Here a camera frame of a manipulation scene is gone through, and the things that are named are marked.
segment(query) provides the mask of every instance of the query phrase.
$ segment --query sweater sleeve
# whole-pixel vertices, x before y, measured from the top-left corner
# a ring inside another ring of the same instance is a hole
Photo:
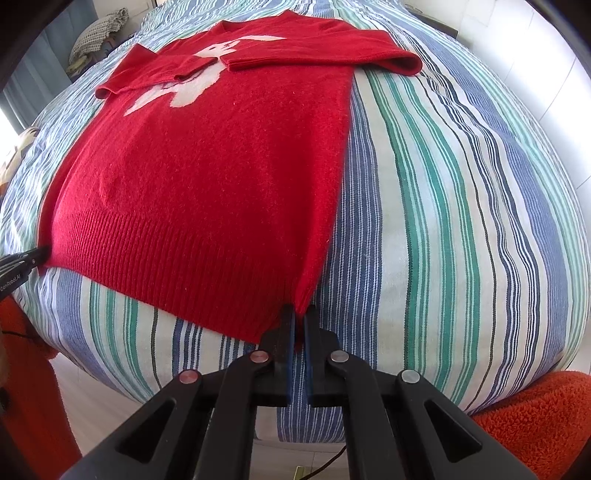
[[[415,75],[423,62],[415,53],[397,47],[381,30],[355,28],[326,32],[315,37],[252,42],[222,57],[228,70],[269,65],[375,64],[402,75]]]
[[[96,88],[95,95],[106,99],[111,94],[184,80],[216,61],[190,54],[157,54],[136,44],[109,79]]]

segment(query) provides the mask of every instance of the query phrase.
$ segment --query white dog graphic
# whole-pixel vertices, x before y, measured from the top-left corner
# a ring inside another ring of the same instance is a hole
[[[199,72],[195,72],[194,75],[182,82],[154,85],[135,101],[135,103],[124,113],[124,116],[139,110],[143,106],[149,104],[152,100],[156,100],[156,98],[168,93],[174,93],[173,99],[170,102],[171,107],[179,108],[193,103],[197,100],[197,97],[205,91],[205,89],[217,82],[220,78],[221,72],[225,70],[225,66],[220,61],[220,58],[227,53],[236,51],[233,47],[238,45],[241,40],[273,41],[285,39],[283,37],[274,37],[272,35],[247,35],[246,37],[240,37],[236,40],[210,45],[207,48],[198,51],[195,56],[216,57],[216,63],[200,70]]]

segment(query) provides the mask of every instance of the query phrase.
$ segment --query curtain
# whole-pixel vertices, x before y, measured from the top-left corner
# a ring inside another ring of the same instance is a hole
[[[92,0],[74,0],[35,39],[0,94],[0,108],[17,133],[71,85],[68,58],[82,31],[97,20]]]

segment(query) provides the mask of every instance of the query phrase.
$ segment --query orange towel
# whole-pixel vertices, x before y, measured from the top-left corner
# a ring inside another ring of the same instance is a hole
[[[546,374],[474,420],[540,480],[559,480],[591,437],[591,377]]]
[[[35,335],[12,298],[0,303],[2,330]],[[40,480],[57,480],[80,459],[48,358],[54,350],[40,340],[4,335],[10,371],[4,386],[10,404],[2,416],[7,431]]]

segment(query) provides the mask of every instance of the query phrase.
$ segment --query mattress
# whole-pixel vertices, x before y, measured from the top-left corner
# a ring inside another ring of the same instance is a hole
[[[416,77],[355,71],[340,206],[313,300],[322,327],[374,368],[418,370],[467,412],[568,366],[590,285],[564,168],[490,70],[392,1],[169,0],[151,11],[37,119],[2,204],[0,253],[35,246],[47,187],[101,106],[93,90],[133,44],[158,50],[222,19],[288,8],[386,30],[424,62]],[[15,298],[50,345],[138,401],[185,368],[208,373],[255,348],[61,268],[33,272]],[[303,374],[298,352],[293,403],[259,409],[259,439],[343,441],[339,409],[307,407]]]

